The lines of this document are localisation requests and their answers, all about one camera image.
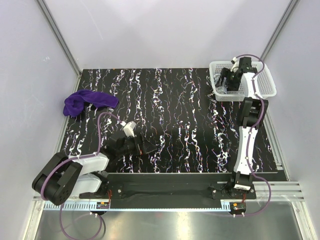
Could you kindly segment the purple towel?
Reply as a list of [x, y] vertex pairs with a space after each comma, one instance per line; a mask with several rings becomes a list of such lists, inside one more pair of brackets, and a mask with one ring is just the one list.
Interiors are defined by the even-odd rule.
[[75, 118], [82, 113], [85, 104], [92, 104], [96, 108], [115, 108], [119, 100], [108, 93], [92, 91], [88, 89], [79, 90], [64, 100], [63, 115]]

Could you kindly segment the blue white patterned towel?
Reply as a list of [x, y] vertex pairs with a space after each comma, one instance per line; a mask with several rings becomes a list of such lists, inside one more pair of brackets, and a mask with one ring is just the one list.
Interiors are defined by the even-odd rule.
[[227, 94], [227, 93], [228, 93], [227, 88], [224, 87], [224, 86], [219, 86], [219, 87], [217, 87], [217, 88], [216, 88], [216, 92], [217, 92], [218, 94]]

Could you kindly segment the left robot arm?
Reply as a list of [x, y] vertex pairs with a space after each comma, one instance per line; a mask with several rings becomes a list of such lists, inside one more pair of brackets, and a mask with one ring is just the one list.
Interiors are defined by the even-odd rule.
[[34, 178], [31, 187], [42, 199], [56, 206], [64, 204], [71, 196], [84, 193], [103, 198], [108, 193], [108, 186], [99, 172], [113, 170], [122, 157], [140, 157], [156, 150], [157, 146], [140, 132], [133, 136], [114, 133], [98, 153], [75, 158], [62, 152], [55, 153]]

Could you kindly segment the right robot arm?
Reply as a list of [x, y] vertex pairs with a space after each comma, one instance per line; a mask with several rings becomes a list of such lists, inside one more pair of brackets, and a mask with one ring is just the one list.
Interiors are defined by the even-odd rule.
[[224, 191], [232, 198], [249, 194], [253, 190], [255, 173], [252, 167], [253, 152], [256, 136], [260, 125], [266, 115], [269, 102], [263, 98], [258, 86], [258, 75], [265, 69], [262, 63], [261, 70], [252, 66], [253, 54], [241, 54], [234, 57], [231, 69], [223, 69], [221, 76], [231, 90], [243, 87], [244, 98], [240, 105], [239, 120], [239, 146], [237, 158], [230, 180]]

